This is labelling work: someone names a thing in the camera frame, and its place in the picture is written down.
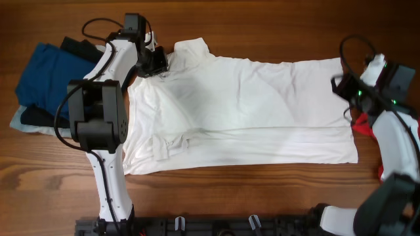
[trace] wood grain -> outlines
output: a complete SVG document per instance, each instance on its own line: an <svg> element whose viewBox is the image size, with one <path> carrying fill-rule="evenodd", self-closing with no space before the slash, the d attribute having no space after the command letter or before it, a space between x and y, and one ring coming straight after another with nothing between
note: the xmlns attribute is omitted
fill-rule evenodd
<svg viewBox="0 0 420 236"><path fill-rule="evenodd" d="M73 235L74 221L98 214L98 196L84 153L56 138L9 128L14 89L38 42L82 40L95 17L120 22L139 12L168 52L177 41L203 37L217 56L296 62L338 56L350 33L371 39L389 58L420 68L418 1L0 1L0 235ZM97 23L88 30L114 30ZM346 48L361 69L365 53ZM418 75L409 102L420 108ZM358 207L379 185L380 154L371 138L354 134L360 161L346 165L209 167L126 176L138 216L248 216L302 213L320 202Z"/></svg>

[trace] red cloth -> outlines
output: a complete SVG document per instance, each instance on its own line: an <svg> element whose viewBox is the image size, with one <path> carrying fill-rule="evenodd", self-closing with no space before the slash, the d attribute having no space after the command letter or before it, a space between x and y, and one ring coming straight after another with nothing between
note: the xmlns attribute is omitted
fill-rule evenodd
<svg viewBox="0 0 420 236"><path fill-rule="evenodd" d="M362 113L359 118L357 118L354 125L352 125L352 129L356 132L359 132L360 134L371 136L376 139L372 128L369 127L368 115L366 113Z"/></svg>

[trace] folded clothing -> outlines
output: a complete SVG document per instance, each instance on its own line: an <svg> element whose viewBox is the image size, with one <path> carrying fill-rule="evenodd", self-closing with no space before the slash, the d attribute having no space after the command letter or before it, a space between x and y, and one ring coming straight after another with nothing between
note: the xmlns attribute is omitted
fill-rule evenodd
<svg viewBox="0 0 420 236"><path fill-rule="evenodd" d="M356 163L339 58L280 64L178 42L169 71L129 87L126 174L218 165Z"/></svg>
<svg viewBox="0 0 420 236"><path fill-rule="evenodd" d="M99 62L100 58L104 54L102 51L98 50L94 44L90 43L86 39L79 42L69 37L65 37L63 39L60 49L95 64ZM20 116L20 123L21 125L31 125L33 127L53 127L54 116L48 113L48 111L32 105L27 107ZM58 127L70 128L70 122L61 117L58 121Z"/></svg>
<svg viewBox="0 0 420 236"><path fill-rule="evenodd" d="M82 80L94 67L93 62L54 45L39 43L15 91L19 104L26 107L34 105L55 115L67 94L68 83L72 79ZM60 116L69 119L67 104Z"/></svg>

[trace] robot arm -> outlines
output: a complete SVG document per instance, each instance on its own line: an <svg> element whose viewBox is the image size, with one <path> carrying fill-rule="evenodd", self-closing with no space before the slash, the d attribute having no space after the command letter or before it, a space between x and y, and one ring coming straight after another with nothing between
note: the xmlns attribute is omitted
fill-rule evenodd
<svg viewBox="0 0 420 236"><path fill-rule="evenodd" d="M414 75L406 66L385 62L377 55L360 78L345 62L343 43L352 37L371 44L358 35L341 43L341 58L350 73L333 92L368 114L369 125L378 141L384 167L384 183L358 209L325 207L322 229L336 235L418 235L420 214L419 135L417 115L402 104ZM407 205L415 209L412 218L403 215Z"/></svg>
<svg viewBox="0 0 420 236"><path fill-rule="evenodd" d="M134 220L122 165L128 118L121 85L129 82L133 67L139 77L149 77L166 71L168 66L163 48L155 48L154 39L148 45L151 50L146 48L146 22L138 14L126 14L124 29L107 38L110 43L92 72L84 81L68 85L69 93L74 92L68 99L72 138L87 152L98 188L100 235L131 235ZM86 83L102 70L97 79Z"/></svg>

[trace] black cable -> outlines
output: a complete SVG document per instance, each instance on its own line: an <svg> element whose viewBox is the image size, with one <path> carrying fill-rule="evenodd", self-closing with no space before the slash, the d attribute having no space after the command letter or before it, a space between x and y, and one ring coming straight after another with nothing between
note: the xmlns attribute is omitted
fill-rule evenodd
<svg viewBox="0 0 420 236"><path fill-rule="evenodd" d="M343 48L344 48L344 43L346 41L348 41L349 39L359 39L363 42L365 42L373 51L374 55L376 55L376 50L375 47L363 36L361 35L349 35L347 37L345 37L341 43L340 43L340 57L341 60L343 61L343 64L347 67L348 72L354 76L354 78L356 78L356 81L358 82L359 86L364 89L369 95L373 96L375 99L377 99L384 107L386 110L393 112L393 114L397 117L397 119L401 122L402 126L405 128L406 132L408 133L411 142L414 145L414 150L415 150L415 154L417 156L417 163L418 165L420 165L420 150L419 150L419 146L417 145L417 141L415 140L415 137L413 135L413 132L411 131L411 129L409 128L409 126L404 122L404 120L401 118L401 116L397 113L397 111L392 107L392 104L390 101L385 100L382 96L380 96L376 91L374 91L371 87L369 87L367 84L365 84L359 75L357 75L352 68L350 67L350 65L348 64L346 58L344 57L344 53L343 53ZM416 211L415 211L415 217L413 217L410 221L410 223L408 224L408 226L404 229L404 231L402 232L401 235L407 235L409 233L409 229L413 227L416 218L420 215L420 205L417 207Z"/></svg>
<svg viewBox="0 0 420 236"><path fill-rule="evenodd" d="M148 46L153 41L153 33L152 33L152 27L150 25L150 22L148 20L146 20L146 22L149 25L149 31L150 31L150 39L146 43L146 46Z"/></svg>
<svg viewBox="0 0 420 236"><path fill-rule="evenodd" d="M101 20L102 21L107 21L107 22L112 22L112 23L118 25L119 27L124 28L124 26L121 23L119 23L119 22L117 22L115 20L109 19L109 18L93 18L92 20L87 21L82 26L82 28L81 28L81 34L83 34L86 37L90 37L91 39L98 39L98 40L101 40L101 41L103 41L103 42L106 43L106 39L104 39L104 38L101 38L101 37L98 37L98 36L94 36L94 35L89 35L89 34L85 33L85 28L86 28L87 25L89 25L92 22L101 21Z"/></svg>
<svg viewBox="0 0 420 236"><path fill-rule="evenodd" d="M69 91L69 93L67 93L66 97L63 99L63 101L61 101L61 103L60 103L60 105L58 106L57 111L56 111L56 113L55 113L55 116L54 116L54 131L55 131L55 134L56 134L57 138L58 138L58 139L59 139L59 140L60 140L60 141L61 141L64 145L68 146L69 148L73 148L73 149L76 149L76 150L79 150L79 151L85 151L85 152L87 152L87 153L89 153L89 154L92 154L92 155L94 155L94 156L96 157L96 159L98 160L99 165L100 165L100 169L101 169L101 172L102 172L102 180L103 180L103 182L104 182L104 189L105 189L106 202L108 203L108 207L109 207L109 209L110 209L110 214L111 214L112 220L113 220L114 225L115 225L115 230L117 231L117 234L118 234L118 235L122 236L122 234L121 234L121 232L120 232L120 230L119 230L119 227L118 227L118 223L117 223L117 220L116 220L116 216L115 216L114 209L112 208L112 199L111 199L111 197L110 197L110 190L108 189L108 181L107 181L107 178L106 178L106 172L105 172L104 161L103 161L103 160L100 158L100 156L99 156L98 154L96 154L95 152L93 152L93 151L89 151L89 150L84 150L84 149L83 149L83 148L81 148L81 147L77 147L77 146L75 146L75 145L73 145L73 144L70 144L69 142L65 141L65 139L63 139L63 137L61 136L61 134L60 134L60 133L59 133L59 131L58 131L58 122L59 122L59 120L60 120L60 114L61 114L61 110L62 110L62 108L63 108L64 104L66 104L66 102L68 101L68 99L69 99L69 98L70 98L70 97L71 97L71 96L72 96L72 95L73 95L76 91L78 91L79 89L81 89L81 88L82 88L83 86L85 86L86 84L91 83L91 82L92 82L92 81L94 81L95 79L98 79L100 76L102 76L102 74L104 73L105 69L106 69L106 68L110 65L110 63L111 63L112 59L113 59L113 58L114 58L114 56L115 56L115 53L116 53L116 48L115 48L115 46L114 46L111 42L107 41L107 40L106 40L106 39L104 39L104 38L97 37L97 36L94 36L94 35L89 35L89 34L85 33L85 28L86 28L86 26L87 26L88 24L90 24L91 22L94 22L94 21L97 21L97 20L105 20L105 21L113 22L113 23L115 23L115 24L117 24L117 25L119 25L119 26L121 26L121 27L123 28L123 25L122 25L122 24L120 24L120 23L116 22L115 20L111 20L111 19L108 19L108 18L95 18L95 19L89 20L88 22L86 22L86 23L83 25L83 27L82 27L82 29L81 29L82 34L83 34L84 36L86 36L86 37L90 37L90 38L92 38L92 39L98 39L98 40L104 41L105 43L109 44L109 45L111 46L111 55L110 55L110 57L107 59L107 61L105 62L104 66L102 66L102 68L98 71L98 73L97 73L94 77L92 77L92 78L90 78L90 79L87 79L87 80L84 80L84 82L82 82L82 83L78 84L75 88L73 88L71 91Z"/></svg>
<svg viewBox="0 0 420 236"><path fill-rule="evenodd" d="M353 108L352 106L349 106L349 107L348 107L346 110L344 110L344 112L343 112L343 117L344 117L344 119L346 119L346 121L348 121L348 122L350 123L350 126L353 126L353 125L354 125L354 122L353 122L351 119L348 119L348 118L347 118L346 113L347 113L348 111L350 111L352 108Z"/></svg>

